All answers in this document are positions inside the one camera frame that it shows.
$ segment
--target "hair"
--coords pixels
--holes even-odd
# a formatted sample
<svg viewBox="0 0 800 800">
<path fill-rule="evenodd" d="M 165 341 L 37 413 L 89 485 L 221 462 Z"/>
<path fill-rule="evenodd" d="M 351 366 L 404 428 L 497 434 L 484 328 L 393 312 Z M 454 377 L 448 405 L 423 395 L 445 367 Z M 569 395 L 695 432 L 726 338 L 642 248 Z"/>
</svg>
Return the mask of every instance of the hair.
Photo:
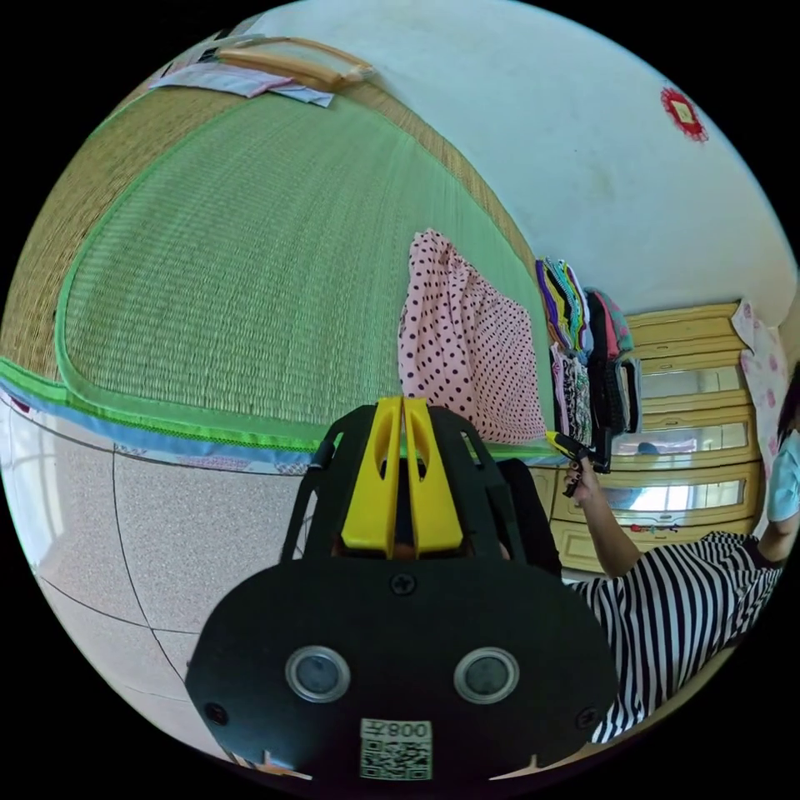
<svg viewBox="0 0 800 800">
<path fill-rule="evenodd" d="M 781 416 L 777 421 L 777 443 L 782 445 L 792 430 L 795 417 L 800 412 L 800 361 L 794 364 L 794 373 L 783 400 Z"/>
</svg>

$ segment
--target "yellow bracket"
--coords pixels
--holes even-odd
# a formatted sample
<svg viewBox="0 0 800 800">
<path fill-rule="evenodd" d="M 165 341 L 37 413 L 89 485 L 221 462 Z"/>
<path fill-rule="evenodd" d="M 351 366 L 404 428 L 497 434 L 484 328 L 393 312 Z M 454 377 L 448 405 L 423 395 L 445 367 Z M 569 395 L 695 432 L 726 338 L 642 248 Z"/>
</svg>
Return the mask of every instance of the yellow bracket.
<svg viewBox="0 0 800 800">
<path fill-rule="evenodd" d="M 424 397 L 406 397 L 402 405 L 406 419 L 408 488 L 417 558 L 427 553 L 455 550 L 461 546 L 463 533 L 436 444 L 428 405 Z M 417 455 L 425 465 L 425 477 L 420 477 Z"/>
<path fill-rule="evenodd" d="M 423 397 L 390 397 L 378 402 L 372 420 L 367 450 L 342 530 L 342 541 L 348 549 L 384 553 L 386 558 L 393 556 L 403 418 L 417 558 L 461 546 L 461 524 L 428 405 Z M 424 477 L 419 473 L 418 457 L 425 465 Z M 381 476 L 384 461 L 386 469 Z"/>
<path fill-rule="evenodd" d="M 392 557 L 398 511 L 403 398 L 379 400 L 342 530 L 344 546 Z M 383 462 L 386 472 L 381 477 Z"/>
</svg>

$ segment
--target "white wall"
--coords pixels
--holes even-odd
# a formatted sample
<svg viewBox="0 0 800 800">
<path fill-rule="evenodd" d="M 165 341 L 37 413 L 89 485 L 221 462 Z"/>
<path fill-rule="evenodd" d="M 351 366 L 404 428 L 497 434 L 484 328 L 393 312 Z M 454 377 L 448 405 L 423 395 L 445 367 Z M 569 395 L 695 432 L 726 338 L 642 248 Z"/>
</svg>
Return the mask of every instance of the white wall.
<svg viewBox="0 0 800 800">
<path fill-rule="evenodd" d="M 796 264 L 773 210 L 700 112 L 693 142 L 668 81 L 627 50 L 511 0 L 304 0 L 252 30 L 371 62 L 457 147 L 536 254 L 566 258 L 629 313 L 749 297 L 779 324 Z"/>
</svg>

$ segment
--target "stack of clothes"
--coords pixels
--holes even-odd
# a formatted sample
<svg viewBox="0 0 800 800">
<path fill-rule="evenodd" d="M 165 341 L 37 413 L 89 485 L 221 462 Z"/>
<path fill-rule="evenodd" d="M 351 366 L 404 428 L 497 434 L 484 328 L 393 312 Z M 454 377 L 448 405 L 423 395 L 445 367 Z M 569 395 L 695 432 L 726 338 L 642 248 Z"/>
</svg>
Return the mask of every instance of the stack of clothes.
<svg viewBox="0 0 800 800">
<path fill-rule="evenodd" d="M 591 447 L 601 429 L 612 436 L 642 430 L 642 367 L 617 304 L 582 288 L 565 261 L 536 262 L 547 309 L 556 428 Z"/>
<path fill-rule="evenodd" d="M 600 428 L 613 436 L 640 433 L 642 363 L 628 354 L 633 338 L 617 304 L 599 289 L 587 289 L 594 348 L 589 358 L 589 384 Z"/>
<path fill-rule="evenodd" d="M 588 298 L 565 261 L 537 260 L 536 277 L 553 342 L 550 366 L 556 429 L 591 447 L 593 415 L 588 364 L 593 333 Z"/>
</svg>

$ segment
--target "hand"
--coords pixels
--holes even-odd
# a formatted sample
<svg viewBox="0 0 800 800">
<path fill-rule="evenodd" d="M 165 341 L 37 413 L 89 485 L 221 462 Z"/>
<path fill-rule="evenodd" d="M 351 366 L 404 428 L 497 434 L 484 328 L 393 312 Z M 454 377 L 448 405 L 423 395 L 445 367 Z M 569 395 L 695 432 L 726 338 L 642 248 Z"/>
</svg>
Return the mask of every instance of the hand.
<svg viewBox="0 0 800 800">
<path fill-rule="evenodd" d="M 587 500 L 599 497 L 603 490 L 600 488 L 598 476 L 592 469 L 592 463 L 588 458 L 581 461 L 583 472 L 578 471 L 578 465 L 573 461 L 570 462 L 569 469 L 567 470 L 567 477 L 564 478 L 565 488 L 577 482 L 575 493 L 572 499 L 578 504 L 583 505 Z"/>
</svg>

